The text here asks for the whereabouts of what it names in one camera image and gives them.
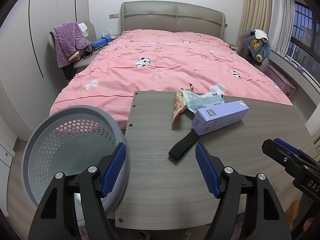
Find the purple rectangular box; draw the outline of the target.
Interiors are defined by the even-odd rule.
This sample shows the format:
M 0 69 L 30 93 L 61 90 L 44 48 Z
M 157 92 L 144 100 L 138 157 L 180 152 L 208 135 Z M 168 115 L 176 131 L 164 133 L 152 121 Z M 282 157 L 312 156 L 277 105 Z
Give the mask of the purple rectangular box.
M 209 105 L 196 112 L 191 126 L 201 136 L 241 121 L 248 110 L 242 100 Z

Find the light blue tissue packet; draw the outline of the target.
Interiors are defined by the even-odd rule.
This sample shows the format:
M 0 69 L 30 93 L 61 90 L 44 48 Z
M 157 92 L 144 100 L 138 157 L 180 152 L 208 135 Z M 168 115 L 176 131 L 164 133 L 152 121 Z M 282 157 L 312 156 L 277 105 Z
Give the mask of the light blue tissue packet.
M 210 90 L 202 95 L 188 90 L 184 90 L 182 93 L 187 109 L 194 114 L 200 108 L 204 108 L 209 105 L 220 105 L 225 103 L 223 99 L 224 92 L 217 85 L 210 87 Z

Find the brown snack wrapper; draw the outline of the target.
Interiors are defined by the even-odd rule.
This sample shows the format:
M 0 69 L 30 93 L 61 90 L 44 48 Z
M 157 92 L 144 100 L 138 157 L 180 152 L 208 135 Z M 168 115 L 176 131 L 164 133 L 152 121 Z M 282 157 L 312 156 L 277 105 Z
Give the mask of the brown snack wrapper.
M 175 123 L 175 121 L 178 119 L 178 117 L 187 109 L 183 92 L 194 92 L 193 85 L 190 83 L 189 88 L 181 88 L 179 91 L 175 94 L 175 102 L 174 102 L 174 110 L 172 115 L 172 124 Z

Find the grey perforated trash basket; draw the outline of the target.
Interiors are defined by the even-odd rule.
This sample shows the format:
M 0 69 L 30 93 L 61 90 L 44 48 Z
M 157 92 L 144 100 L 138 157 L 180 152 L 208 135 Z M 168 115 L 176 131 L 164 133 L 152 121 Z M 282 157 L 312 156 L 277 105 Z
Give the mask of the grey perforated trash basket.
M 37 208 L 57 172 L 68 176 L 97 165 L 120 142 L 127 143 L 122 130 L 97 107 L 67 107 L 49 116 L 24 149 L 21 178 L 31 206 Z

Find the pink storage box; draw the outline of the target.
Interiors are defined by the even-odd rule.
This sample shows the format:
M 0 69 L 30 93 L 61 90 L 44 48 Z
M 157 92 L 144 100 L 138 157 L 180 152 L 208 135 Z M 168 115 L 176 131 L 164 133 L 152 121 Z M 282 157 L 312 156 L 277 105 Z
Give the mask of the pink storage box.
M 266 70 L 266 75 L 276 84 L 276 87 L 281 90 L 289 99 L 293 98 L 296 93 L 296 87 L 274 66 L 269 65 Z

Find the right bedside chair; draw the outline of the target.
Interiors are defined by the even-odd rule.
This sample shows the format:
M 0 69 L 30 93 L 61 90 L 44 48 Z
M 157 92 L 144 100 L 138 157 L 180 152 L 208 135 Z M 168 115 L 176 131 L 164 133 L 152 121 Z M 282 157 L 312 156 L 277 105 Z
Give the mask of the right bedside chair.
M 246 30 L 240 35 L 237 54 L 250 64 L 260 67 L 270 53 L 271 44 L 263 30 Z

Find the blue denim jacket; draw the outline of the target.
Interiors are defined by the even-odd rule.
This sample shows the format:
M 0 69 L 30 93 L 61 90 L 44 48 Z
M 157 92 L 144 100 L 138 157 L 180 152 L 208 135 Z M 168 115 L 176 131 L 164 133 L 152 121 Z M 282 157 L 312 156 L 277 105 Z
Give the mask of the blue denim jacket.
M 250 36 L 245 39 L 245 44 L 248 46 L 253 59 L 262 63 L 265 58 L 269 58 L 271 53 L 271 44 L 267 33 L 263 30 L 250 30 Z

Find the white sheer curtain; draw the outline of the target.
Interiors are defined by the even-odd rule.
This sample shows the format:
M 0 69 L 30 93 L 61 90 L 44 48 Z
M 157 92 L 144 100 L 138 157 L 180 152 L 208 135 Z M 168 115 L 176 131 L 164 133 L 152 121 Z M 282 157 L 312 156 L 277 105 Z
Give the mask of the white sheer curtain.
M 295 0 L 272 0 L 268 32 L 271 49 L 281 57 L 287 54 L 295 19 Z

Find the white wardrobe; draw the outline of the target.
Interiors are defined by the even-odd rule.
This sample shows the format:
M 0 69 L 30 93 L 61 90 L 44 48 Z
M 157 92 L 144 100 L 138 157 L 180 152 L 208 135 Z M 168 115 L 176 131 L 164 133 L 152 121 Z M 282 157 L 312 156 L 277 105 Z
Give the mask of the white wardrobe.
M 27 141 L 49 115 L 67 80 L 48 34 L 89 19 L 88 0 L 17 0 L 1 26 L 1 116 Z

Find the beige curtain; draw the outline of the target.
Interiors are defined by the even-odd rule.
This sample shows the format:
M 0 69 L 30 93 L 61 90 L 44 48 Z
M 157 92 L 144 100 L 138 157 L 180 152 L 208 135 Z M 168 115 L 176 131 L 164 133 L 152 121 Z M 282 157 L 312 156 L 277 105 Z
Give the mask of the beige curtain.
M 239 35 L 246 30 L 260 29 L 268 34 L 272 0 L 244 0 Z

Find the grey upholstered headboard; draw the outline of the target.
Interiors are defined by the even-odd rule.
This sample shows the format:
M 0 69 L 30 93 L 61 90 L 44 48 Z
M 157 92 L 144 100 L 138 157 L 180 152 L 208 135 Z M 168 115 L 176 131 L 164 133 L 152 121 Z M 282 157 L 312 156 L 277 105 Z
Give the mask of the grey upholstered headboard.
M 124 2 L 120 8 L 121 31 L 135 29 L 189 31 L 222 39 L 227 27 L 223 12 L 171 1 Z

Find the pink bed cover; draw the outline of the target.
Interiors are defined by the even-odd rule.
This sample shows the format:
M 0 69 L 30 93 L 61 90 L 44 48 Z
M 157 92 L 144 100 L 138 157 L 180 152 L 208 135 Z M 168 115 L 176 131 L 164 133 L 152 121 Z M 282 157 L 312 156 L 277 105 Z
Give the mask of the pink bed cover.
M 123 32 L 76 74 L 50 112 L 90 105 L 125 128 L 137 91 L 176 92 L 193 87 L 197 93 L 206 93 L 214 85 L 223 85 L 227 96 L 291 103 L 269 77 L 217 37 L 137 29 Z

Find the blue device on nightstand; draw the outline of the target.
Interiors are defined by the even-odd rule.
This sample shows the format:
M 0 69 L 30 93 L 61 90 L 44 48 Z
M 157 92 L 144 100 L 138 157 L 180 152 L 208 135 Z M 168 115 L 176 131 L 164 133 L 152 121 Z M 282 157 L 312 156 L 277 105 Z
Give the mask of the blue device on nightstand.
M 95 42 L 91 43 L 91 47 L 94 49 L 101 48 L 108 45 L 113 40 L 112 36 L 102 37 Z

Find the white jar on chair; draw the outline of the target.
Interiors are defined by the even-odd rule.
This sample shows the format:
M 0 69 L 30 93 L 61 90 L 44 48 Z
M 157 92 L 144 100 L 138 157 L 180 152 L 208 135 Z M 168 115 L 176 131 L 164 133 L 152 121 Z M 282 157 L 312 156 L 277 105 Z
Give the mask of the white jar on chair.
M 89 36 L 88 31 L 87 31 L 88 26 L 85 23 L 79 23 L 78 26 L 81 29 L 83 36 L 88 37 Z

